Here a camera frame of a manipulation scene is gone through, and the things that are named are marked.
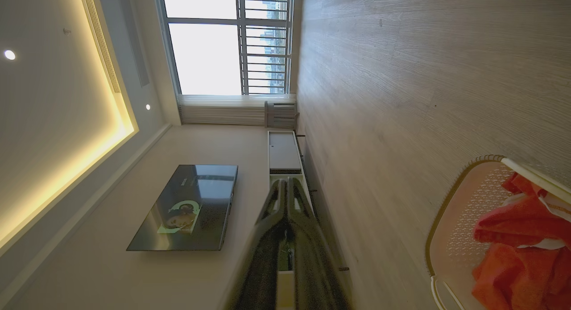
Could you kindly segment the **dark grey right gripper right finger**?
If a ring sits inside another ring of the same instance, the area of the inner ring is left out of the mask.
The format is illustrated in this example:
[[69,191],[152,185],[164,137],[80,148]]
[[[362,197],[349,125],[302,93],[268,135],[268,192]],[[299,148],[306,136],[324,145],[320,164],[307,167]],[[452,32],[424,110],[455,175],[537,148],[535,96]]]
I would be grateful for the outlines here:
[[287,224],[294,245],[294,308],[353,310],[341,284],[332,253],[297,178],[286,181]]

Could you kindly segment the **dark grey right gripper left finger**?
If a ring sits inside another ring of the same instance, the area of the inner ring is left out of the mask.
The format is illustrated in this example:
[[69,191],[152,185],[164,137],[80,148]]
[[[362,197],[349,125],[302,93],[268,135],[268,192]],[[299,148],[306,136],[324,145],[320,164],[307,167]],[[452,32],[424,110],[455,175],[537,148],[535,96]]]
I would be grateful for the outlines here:
[[286,230],[287,182],[270,187],[228,288],[228,310],[275,310],[280,241]]

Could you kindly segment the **red cloth garment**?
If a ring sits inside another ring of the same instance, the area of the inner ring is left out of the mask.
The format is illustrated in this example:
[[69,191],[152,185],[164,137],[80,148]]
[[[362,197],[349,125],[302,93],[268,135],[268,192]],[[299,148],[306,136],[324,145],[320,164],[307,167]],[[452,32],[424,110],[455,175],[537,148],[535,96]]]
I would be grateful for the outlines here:
[[513,173],[502,186],[512,195],[524,193],[526,196],[520,203],[500,206],[481,216],[473,231],[476,241],[517,248],[548,238],[562,240],[565,247],[571,249],[571,223],[551,214],[540,202],[539,197],[549,191],[518,173]]
[[472,271],[487,310],[571,310],[571,250],[493,243]]

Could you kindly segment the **white low TV cabinet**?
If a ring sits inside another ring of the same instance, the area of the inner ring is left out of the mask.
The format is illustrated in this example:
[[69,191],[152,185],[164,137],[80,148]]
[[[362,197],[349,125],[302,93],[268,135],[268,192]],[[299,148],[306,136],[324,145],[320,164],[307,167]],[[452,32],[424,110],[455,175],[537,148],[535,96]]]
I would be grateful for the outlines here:
[[[313,215],[316,217],[319,226],[322,230],[322,225],[320,224],[319,217],[316,215],[316,210],[312,202],[312,192],[308,186],[308,180],[306,178],[306,173],[304,169],[304,164],[302,161],[302,154],[300,153],[300,148],[298,145],[297,135],[293,131],[269,131],[269,176],[271,181],[285,180],[288,178],[297,178],[303,187],[303,190],[309,200],[311,210]],[[291,294],[292,298],[292,310],[294,308],[294,270],[293,270],[293,255],[294,255],[294,245],[292,243],[292,231],[287,224],[287,213],[286,213],[286,229],[284,232],[285,242],[287,247],[288,255],[288,267],[289,271],[281,271],[278,273],[278,298],[285,298],[286,294]],[[339,268],[335,261],[334,254],[332,253],[332,261],[337,269],[337,275],[339,276]],[[343,280],[339,276],[341,284],[344,287]]]

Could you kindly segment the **grey slatted wooden crate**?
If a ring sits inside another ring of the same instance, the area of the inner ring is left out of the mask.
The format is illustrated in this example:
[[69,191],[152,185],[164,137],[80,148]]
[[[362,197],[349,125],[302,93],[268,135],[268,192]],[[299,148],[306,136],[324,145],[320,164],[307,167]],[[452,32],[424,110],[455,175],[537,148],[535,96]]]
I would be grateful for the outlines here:
[[264,125],[265,128],[296,130],[298,126],[297,103],[265,101]]

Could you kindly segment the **white pleated curtain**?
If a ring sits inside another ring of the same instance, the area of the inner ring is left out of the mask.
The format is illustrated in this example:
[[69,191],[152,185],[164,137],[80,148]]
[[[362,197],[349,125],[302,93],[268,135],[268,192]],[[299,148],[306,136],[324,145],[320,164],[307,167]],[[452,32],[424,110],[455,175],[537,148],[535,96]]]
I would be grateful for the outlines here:
[[296,93],[177,95],[182,124],[265,126],[266,104],[296,103]]

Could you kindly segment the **large window with railing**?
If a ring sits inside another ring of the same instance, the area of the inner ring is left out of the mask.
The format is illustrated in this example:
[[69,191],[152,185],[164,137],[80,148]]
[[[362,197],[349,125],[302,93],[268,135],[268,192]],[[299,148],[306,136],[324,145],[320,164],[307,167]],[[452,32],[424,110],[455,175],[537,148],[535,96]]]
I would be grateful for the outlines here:
[[291,91],[298,0],[156,1],[177,95]]

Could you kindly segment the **wall-mounted flat television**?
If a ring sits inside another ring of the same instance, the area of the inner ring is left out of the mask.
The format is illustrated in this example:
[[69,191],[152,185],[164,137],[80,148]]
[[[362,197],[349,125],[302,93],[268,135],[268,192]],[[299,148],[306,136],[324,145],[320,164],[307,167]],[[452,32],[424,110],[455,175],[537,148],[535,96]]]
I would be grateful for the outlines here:
[[127,251],[220,251],[237,174],[236,165],[178,165]]

